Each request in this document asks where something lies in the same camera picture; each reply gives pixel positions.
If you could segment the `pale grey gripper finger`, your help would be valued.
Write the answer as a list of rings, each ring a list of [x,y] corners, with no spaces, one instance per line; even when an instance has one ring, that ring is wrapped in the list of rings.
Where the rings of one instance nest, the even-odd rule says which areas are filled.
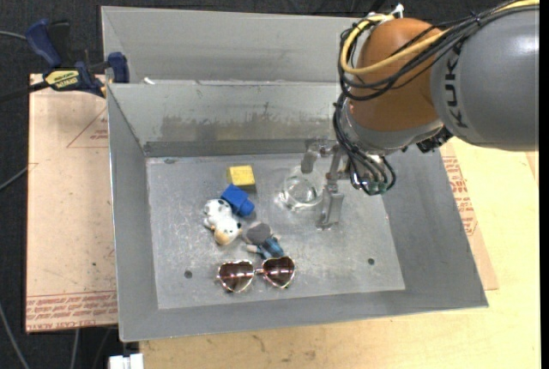
[[[322,210],[317,227],[328,229],[340,221],[344,197],[336,185],[323,187]]]
[[[305,153],[301,160],[300,169],[302,173],[312,173],[317,159],[320,157],[321,143],[318,141],[305,144]]]

